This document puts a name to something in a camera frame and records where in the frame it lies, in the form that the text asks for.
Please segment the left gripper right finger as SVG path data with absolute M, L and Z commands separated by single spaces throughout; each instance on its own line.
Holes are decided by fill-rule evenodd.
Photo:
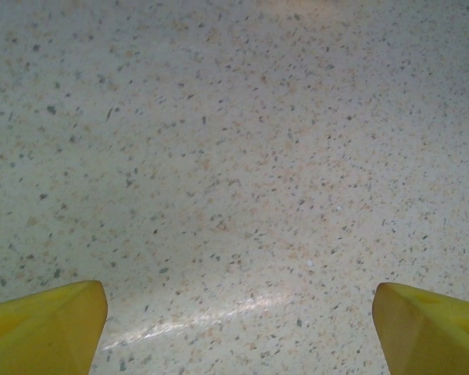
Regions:
M 372 316 L 391 374 L 469 374 L 469 302 L 381 283 Z

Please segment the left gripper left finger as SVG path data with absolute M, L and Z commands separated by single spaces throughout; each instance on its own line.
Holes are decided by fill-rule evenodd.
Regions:
M 107 313 L 98 280 L 0 303 L 0 374 L 88 374 Z

